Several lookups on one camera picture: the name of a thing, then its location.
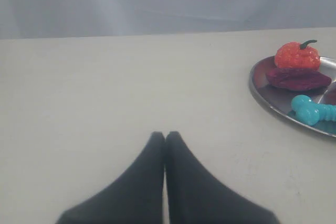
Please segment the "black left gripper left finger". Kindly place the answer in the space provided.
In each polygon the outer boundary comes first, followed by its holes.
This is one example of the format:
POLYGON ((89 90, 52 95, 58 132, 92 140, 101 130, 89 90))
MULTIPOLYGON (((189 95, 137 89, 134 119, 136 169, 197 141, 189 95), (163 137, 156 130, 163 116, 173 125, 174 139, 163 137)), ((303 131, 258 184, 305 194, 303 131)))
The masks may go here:
POLYGON ((66 210, 58 223, 163 223, 164 144, 153 132, 146 146, 111 185, 66 210))

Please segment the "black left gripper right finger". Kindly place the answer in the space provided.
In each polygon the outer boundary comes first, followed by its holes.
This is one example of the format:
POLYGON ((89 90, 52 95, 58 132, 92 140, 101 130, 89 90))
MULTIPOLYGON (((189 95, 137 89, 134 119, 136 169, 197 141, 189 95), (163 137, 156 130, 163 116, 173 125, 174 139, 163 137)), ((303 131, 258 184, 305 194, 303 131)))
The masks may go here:
POLYGON ((214 177, 179 132, 165 143, 166 186, 171 223, 278 223, 276 215, 214 177))

